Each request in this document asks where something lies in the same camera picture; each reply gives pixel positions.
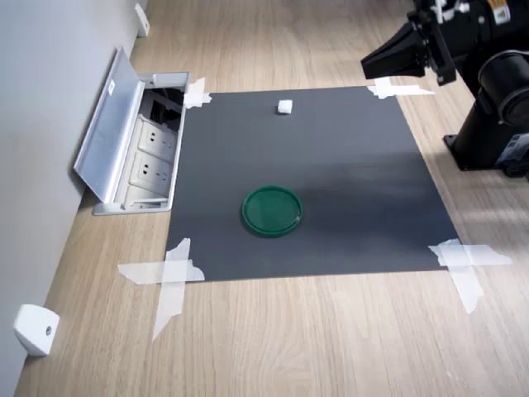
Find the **green petri dish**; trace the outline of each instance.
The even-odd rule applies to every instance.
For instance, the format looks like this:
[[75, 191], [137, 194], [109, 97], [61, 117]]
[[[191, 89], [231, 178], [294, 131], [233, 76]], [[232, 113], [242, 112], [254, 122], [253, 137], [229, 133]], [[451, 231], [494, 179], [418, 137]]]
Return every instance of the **green petri dish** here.
[[258, 188], [242, 203], [246, 225], [260, 236], [278, 237], [290, 233], [302, 216], [299, 197], [281, 186]]

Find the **floor outlet box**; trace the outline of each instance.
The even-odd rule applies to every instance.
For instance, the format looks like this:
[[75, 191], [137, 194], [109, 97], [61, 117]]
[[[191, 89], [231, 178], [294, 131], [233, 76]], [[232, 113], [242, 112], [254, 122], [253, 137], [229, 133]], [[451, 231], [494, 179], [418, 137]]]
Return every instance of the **floor outlet box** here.
[[74, 170], [100, 200], [95, 215], [169, 211], [189, 73], [136, 74], [120, 49]]

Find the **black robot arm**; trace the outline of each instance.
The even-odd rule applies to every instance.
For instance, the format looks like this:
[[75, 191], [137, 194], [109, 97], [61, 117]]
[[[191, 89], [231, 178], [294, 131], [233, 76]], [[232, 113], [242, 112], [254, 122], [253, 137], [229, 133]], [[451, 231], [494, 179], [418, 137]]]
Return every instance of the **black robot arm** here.
[[524, 175], [529, 0], [416, 0], [415, 8], [395, 36], [362, 60], [365, 77], [422, 77], [431, 67], [444, 85], [458, 70], [476, 98], [460, 133], [446, 136], [458, 166]]

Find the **electrical socket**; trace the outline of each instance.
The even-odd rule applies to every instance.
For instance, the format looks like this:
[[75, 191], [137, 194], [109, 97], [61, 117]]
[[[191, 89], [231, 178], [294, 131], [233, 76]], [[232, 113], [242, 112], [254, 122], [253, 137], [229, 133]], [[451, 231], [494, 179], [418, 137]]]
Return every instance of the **electrical socket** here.
[[173, 132], [164, 131], [162, 128], [162, 126], [154, 123], [143, 121], [138, 148], [145, 153], [172, 163], [176, 147], [176, 135]]
[[169, 197], [171, 164], [138, 151], [132, 165], [130, 182], [138, 188]]

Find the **wood grain surface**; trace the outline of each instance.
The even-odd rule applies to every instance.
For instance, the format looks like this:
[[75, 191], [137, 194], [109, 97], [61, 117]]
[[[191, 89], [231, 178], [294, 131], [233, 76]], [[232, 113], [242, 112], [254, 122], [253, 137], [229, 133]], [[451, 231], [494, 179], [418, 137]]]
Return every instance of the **wood grain surface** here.
[[[132, 61], [205, 76], [211, 92], [366, 85], [360, 59], [411, 7], [150, 0]], [[203, 283], [151, 342], [160, 287], [117, 264], [162, 260], [169, 215], [93, 217], [86, 194], [46, 301], [61, 317], [52, 352], [27, 361], [17, 395], [529, 395], [529, 184], [456, 169], [441, 137], [473, 102], [461, 81], [392, 81], [436, 92], [399, 102], [463, 243], [515, 261], [476, 270], [472, 314], [445, 271]]]

